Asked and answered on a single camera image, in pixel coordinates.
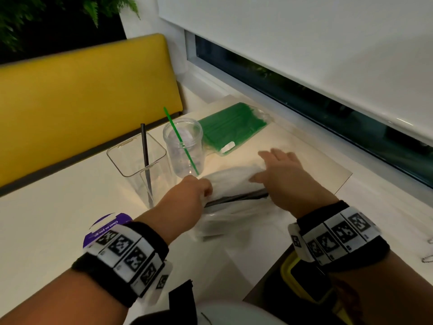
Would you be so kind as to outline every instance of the forearm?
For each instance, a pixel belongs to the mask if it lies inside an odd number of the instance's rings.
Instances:
[[[128,309],[71,269],[0,319],[0,325],[122,325]]]
[[[355,322],[427,324],[433,319],[433,286],[392,251],[374,265],[330,277]]]

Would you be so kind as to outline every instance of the white table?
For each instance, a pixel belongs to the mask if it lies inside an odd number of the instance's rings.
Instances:
[[[239,101],[267,111],[251,100],[228,96],[186,117],[198,120]],[[150,134],[165,146],[162,129],[163,125]],[[203,174],[237,165],[263,166],[257,152],[271,147],[296,152],[305,169],[333,193],[351,174],[275,123],[225,157],[208,156]],[[96,219],[112,212],[135,218],[144,211],[143,202],[105,151],[0,198],[0,316],[70,267]],[[286,228],[293,221],[287,213],[276,223],[206,242],[194,241],[189,233],[181,235],[167,256],[174,270],[161,303],[146,311],[165,308],[166,293],[188,279],[193,280],[197,301],[243,299],[289,246]],[[134,305],[127,322],[141,313],[142,306]]]

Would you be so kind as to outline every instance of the yellow seat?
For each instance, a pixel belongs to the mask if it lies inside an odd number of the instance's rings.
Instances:
[[[182,111],[165,38],[0,67],[0,187]]]

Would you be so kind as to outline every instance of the purple sign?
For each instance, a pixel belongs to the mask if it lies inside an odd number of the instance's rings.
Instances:
[[[105,216],[103,216],[102,218],[100,218],[98,221],[96,221],[92,227],[97,224],[98,222],[100,222],[101,220],[105,219],[106,217],[108,217],[109,215],[111,215],[113,213],[107,214]],[[99,228],[98,230],[91,232],[89,234],[87,234],[84,237],[84,242],[83,242],[83,248],[85,248],[87,245],[89,245],[91,242],[93,242],[94,240],[96,240],[100,235],[105,234],[105,232],[107,230],[109,230],[112,226],[116,225],[116,224],[125,224],[127,222],[132,221],[132,218],[127,215],[126,213],[119,213],[118,215],[116,215],[116,218],[111,220],[108,224],[102,226],[101,228]]]

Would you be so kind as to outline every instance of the black planter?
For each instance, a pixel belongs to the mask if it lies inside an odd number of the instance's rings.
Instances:
[[[62,10],[53,0],[44,2],[40,20],[26,22],[19,32],[22,51],[13,52],[0,42],[0,64],[126,39],[119,15],[108,18],[100,13],[96,27],[81,4],[66,3]]]

